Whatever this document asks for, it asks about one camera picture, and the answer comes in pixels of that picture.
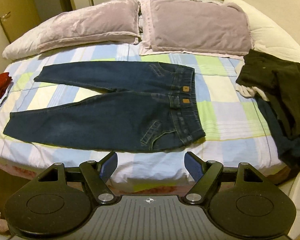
white pillow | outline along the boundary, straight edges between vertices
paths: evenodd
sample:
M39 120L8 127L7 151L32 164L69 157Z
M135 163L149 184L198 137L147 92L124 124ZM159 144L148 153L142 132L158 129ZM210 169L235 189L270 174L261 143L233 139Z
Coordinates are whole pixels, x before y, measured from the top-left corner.
M300 63L299 44L273 20L242 0L225 3L236 3L248 15L255 50Z

jeans waistband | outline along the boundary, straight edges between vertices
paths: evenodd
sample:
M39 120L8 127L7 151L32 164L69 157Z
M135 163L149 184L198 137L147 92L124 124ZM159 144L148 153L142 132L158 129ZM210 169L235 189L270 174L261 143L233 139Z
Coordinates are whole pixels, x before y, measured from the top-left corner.
M179 66L171 89L171 115L181 141L187 145L204 137L195 96L194 68Z

dark denim jeans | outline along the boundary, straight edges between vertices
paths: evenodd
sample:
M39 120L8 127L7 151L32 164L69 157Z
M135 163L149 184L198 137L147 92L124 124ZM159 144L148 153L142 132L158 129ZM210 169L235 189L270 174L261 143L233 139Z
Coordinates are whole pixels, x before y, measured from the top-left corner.
M189 145L205 136L190 67L159 62L73 62L45 66L34 80L108 93L10 113L3 133L21 141L154 152Z

lavender pillow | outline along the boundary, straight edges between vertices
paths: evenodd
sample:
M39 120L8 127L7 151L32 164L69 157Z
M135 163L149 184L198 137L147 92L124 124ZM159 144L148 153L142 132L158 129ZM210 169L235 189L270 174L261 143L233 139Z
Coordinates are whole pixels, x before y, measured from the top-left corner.
M59 14L42 34L40 52L90 42L121 41L137 44L138 0L112 0Z
M252 47L248 19L236 4L142 0L141 12L143 49L243 56Z

mattress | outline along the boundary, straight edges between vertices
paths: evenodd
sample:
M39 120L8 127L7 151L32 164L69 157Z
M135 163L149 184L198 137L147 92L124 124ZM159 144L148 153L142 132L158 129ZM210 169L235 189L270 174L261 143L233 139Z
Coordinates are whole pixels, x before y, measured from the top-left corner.
M118 167L108 184L124 192L156 187L187 187L194 181L184 166L184 154L192 151L203 160L224 166L251 163L264 175L277 173L284 164L268 125L254 99L235 91L235 66L239 60L193 54L139 56L139 45L103 43L57 49L10 64L6 71L14 85L0 107L0 168L13 175L33 177L55 162L66 167L100 160L108 152L88 151L24 143L2 133L10 112L41 109L77 102L98 93L84 88L34 82L46 65L77 61L159 61L193 67L197 106L206 137L189 147L158 153L118 152Z

